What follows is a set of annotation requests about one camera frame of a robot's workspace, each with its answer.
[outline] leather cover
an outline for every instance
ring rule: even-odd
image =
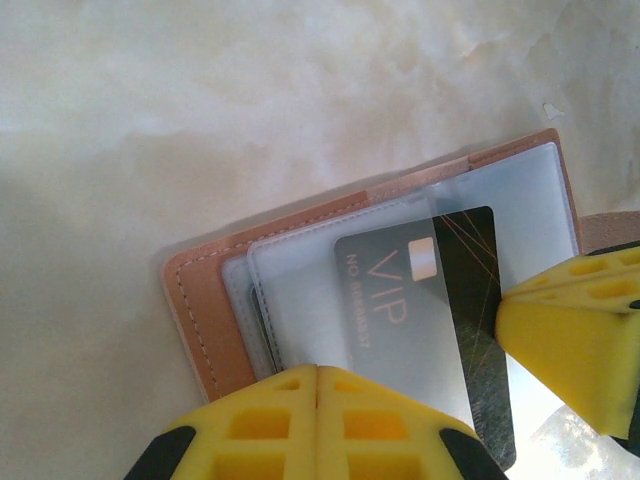
[[[398,197],[421,185],[482,168],[549,142],[554,142],[558,147],[574,225],[578,225],[558,133],[555,129],[549,129],[400,175],[171,257],[162,273],[163,284],[206,399],[213,401],[256,381],[221,276],[222,265],[227,259],[246,253],[251,243],[257,240],[360,210]]]
[[[584,253],[640,240],[640,212],[612,212],[580,219]]]

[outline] black rubber tip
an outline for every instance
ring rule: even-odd
[[[124,480],[170,480],[195,436],[193,427],[178,427],[157,436]]]
[[[440,430],[440,438],[464,480],[507,480],[479,440],[453,428]]]
[[[616,441],[616,443],[620,445],[622,448],[624,448],[627,452],[631,453],[632,455],[635,455],[636,457],[640,457],[640,448],[638,448],[639,445],[637,443],[631,443],[629,442],[629,440],[624,440],[618,437],[611,437],[611,438],[613,438]]]

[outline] credit card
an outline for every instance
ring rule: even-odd
[[[334,252],[354,369],[392,362],[398,375],[430,379],[436,403],[462,397],[492,456],[513,465],[506,357],[493,336],[501,296],[491,209],[342,237]]]

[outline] marble surface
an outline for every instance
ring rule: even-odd
[[[122,477],[200,404],[168,245],[544,127],[579,214],[640,208],[639,27],[634,0],[0,2],[2,478]],[[554,418],[512,478],[638,476]]]

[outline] black card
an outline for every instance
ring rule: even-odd
[[[513,465],[506,357],[493,336],[501,295],[491,209],[343,237],[335,255],[355,361],[375,365],[381,356],[393,358],[382,348],[388,338],[395,337],[406,350],[419,348],[415,329],[420,324],[452,319],[474,428],[504,470]],[[446,308],[440,319],[433,318],[434,299]],[[432,350],[436,358],[429,357],[429,365],[416,362],[412,368],[444,373],[443,362],[450,360]],[[411,357],[402,352],[402,358]]]
[[[247,293],[249,296],[249,302],[251,303],[251,308],[256,317],[256,321],[258,322],[258,326],[260,327],[260,333],[262,334],[262,341],[267,349],[267,353],[269,354],[269,360],[271,361],[271,367],[274,371],[280,372],[282,369],[278,370],[278,363],[276,362],[276,357],[273,354],[273,347],[271,346],[271,342],[269,341],[269,334],[267,333],[267,324],[264,321],[264,315],[262,315],[262,309],[260,308],[260,300],[258,300],[258,291],[256,290],[255,285],[251,285],[249,288],[249,292]]]

